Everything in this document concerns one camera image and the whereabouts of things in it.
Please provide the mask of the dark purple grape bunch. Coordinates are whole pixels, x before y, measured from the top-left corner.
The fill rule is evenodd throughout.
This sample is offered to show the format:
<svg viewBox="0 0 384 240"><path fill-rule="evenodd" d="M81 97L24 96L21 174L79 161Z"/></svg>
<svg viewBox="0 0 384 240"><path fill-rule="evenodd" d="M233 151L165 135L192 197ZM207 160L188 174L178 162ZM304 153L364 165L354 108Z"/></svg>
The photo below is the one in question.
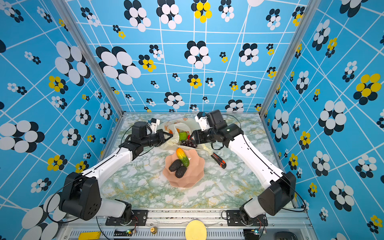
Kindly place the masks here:
<svg viewBox="0 0 384 240"><path fill-rule="evenodd" d="M191 140L185 140L185 141L181 142L181 146L185 146L185 147L196 149L198 145L196 143L194 143L193 141L191 141Z"/></svg>

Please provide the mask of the green kiwi fruit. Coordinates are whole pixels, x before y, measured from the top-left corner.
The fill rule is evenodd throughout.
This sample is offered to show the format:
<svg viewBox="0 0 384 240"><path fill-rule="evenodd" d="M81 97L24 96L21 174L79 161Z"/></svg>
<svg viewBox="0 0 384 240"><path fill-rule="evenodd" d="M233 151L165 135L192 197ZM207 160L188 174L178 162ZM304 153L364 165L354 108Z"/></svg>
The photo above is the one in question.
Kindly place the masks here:
<svg viewBox="0 0 384 240"><path fill-rule="evenodd" d="M188 140L188 132L179 132L179 140L181 142Z"/></svg>

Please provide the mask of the translucent yellowish plastic bag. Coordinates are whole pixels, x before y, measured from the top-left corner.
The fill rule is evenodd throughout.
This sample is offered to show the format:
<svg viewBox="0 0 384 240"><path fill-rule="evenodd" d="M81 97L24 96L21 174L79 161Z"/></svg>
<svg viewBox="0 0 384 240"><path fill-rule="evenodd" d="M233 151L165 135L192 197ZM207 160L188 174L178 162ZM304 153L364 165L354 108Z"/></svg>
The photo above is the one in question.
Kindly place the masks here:
<svg viewBox="0 0 384 240"><path fill-rule="evenodd" d="M160 124L158 130L163 130L164 133L172 134L173 136L160 146L160 149L167 151L175 151L178 148L183 150L196 150L198 153L206 152L209 156L214 153L213 149L208 144L188 146L188 136L192 135L194 130L199 130L200 126L192 118L180 118Z"/></svg>

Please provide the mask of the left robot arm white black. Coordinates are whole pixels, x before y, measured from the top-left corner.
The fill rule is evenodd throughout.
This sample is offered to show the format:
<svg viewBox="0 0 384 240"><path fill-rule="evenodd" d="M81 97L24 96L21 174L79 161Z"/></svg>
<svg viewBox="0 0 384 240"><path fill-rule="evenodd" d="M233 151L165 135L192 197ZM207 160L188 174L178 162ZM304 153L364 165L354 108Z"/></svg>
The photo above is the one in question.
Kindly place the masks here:
<svg viewBox="0 0 384 240"><path fill-rule="evenodd" d="M103 199L100 187L120 168L143 154L145 147L159 147L172 137L163 130L137 138L131 134L117 150L92 168L69 174L63 191L59 193L60 211L84 221L94 217L112 217L129 223L133 215L132 205L125 201Z"/></svg>

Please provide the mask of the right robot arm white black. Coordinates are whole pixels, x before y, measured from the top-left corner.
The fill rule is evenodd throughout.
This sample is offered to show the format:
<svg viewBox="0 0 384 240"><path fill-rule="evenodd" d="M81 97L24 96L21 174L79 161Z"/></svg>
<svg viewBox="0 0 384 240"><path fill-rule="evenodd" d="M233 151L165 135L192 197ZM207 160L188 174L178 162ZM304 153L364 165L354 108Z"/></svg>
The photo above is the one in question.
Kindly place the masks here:
<svg viewBox="0 0 384 240"><path fill-rule="evenodd" d="M191 139L197 144L222 143L231 150L256 175L264 191L240 207L240 217L245 225L252 225L261 215L276 215L296 195L296 177L283 172L271 163L245 135L242 127L228 125L221 112L198 113L195 121L200 128L194 130Z"/></svg>

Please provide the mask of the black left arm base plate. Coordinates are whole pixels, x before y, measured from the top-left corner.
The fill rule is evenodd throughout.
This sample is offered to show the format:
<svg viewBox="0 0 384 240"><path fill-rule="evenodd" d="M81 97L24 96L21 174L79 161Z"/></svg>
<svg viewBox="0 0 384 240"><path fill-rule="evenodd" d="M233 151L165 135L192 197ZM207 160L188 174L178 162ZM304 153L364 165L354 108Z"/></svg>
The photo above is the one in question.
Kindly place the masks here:
<svg viewBox="0 0 384 240"><path fill-rule="evenodd" d="M148 219L148 210L131 210L128 217L108 217L106 226L145 226Z"/></svg>

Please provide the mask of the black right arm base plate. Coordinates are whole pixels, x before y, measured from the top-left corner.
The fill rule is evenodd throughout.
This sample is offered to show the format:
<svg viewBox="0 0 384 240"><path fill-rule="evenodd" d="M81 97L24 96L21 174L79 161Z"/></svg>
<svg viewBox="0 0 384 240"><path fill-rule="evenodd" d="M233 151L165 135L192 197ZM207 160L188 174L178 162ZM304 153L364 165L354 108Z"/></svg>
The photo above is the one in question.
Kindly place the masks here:
<svg viewBox="0 0 384 240"><path fill-rule="evenodd" d="M268 220L265 214L255 218L249 217L240 210L226 210L225 219L229 227L267 227Z"/></svg>

